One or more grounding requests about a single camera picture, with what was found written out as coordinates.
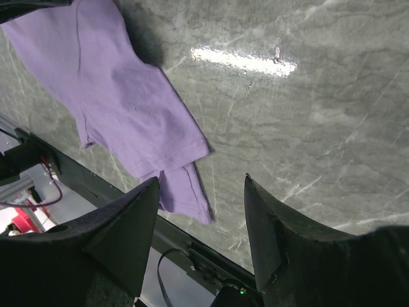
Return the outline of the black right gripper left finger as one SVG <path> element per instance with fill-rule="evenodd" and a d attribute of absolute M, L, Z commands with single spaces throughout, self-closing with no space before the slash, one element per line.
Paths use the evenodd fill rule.
<path fill-rule="evenodd" d="M 44 233 L 1 238 L 2 306 L 132 306 L 157 219 L 151 178 Z"/>

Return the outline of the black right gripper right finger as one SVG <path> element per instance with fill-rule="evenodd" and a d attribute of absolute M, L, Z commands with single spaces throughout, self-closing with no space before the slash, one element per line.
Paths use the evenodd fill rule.
<path fill-rule="evenodd" d="M 408 227 L 351 235 L 244 185 L 256 287 L 265 306 L 407 306 Z"/>

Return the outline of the purple t shirt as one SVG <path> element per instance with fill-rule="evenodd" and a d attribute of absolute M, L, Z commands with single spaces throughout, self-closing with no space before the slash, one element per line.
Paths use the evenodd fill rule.
<path fill-rule="evenodd" d="M 2 28 L 75 118 L 84 147 L 104 147 L 139 180 L 157 177 L 161 210 L 211 223 L 194 167 L 209 154 L 206 139 L 161 69 L 137 57 L 112 1 L 44 8 Z"/>

